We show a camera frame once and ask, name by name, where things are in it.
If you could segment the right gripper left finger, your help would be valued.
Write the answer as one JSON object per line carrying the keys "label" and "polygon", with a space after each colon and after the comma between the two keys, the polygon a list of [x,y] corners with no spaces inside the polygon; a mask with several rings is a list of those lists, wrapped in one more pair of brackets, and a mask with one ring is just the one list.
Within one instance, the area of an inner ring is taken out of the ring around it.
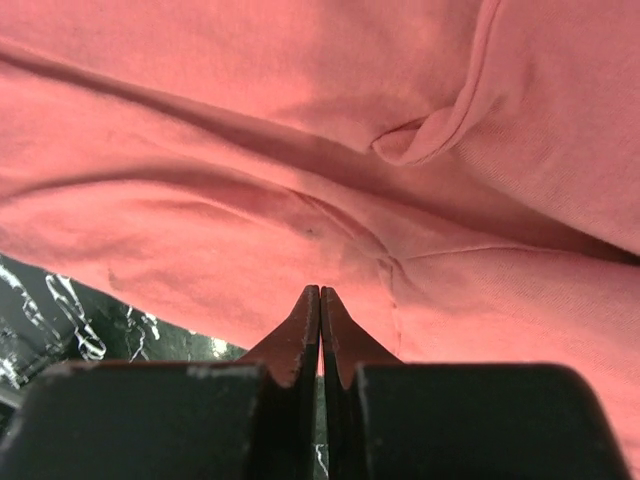
{"label": "right gripper left finger", "polygon": [[66,362],[1,441],[5,479],[309,479],[320,291],[233,362]]}

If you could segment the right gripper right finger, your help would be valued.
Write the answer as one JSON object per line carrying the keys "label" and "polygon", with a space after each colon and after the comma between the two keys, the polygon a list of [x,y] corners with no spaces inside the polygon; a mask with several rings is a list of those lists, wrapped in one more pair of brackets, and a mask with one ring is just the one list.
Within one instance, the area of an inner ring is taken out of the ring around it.
{"label": "right gripper right finger", "polygon": [[405,363],[320,294],[333,479],[627,479],[601,404],[552,363]]}

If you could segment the pink t shirt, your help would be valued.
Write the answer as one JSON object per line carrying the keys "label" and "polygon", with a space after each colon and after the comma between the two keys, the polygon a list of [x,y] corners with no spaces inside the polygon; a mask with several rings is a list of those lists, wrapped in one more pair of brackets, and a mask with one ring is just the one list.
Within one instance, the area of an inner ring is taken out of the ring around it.
{"label": "pink t shirt", "polygon": [[1,250],[250,348],[561,363],[639,469],[635,1],[5,1]]}

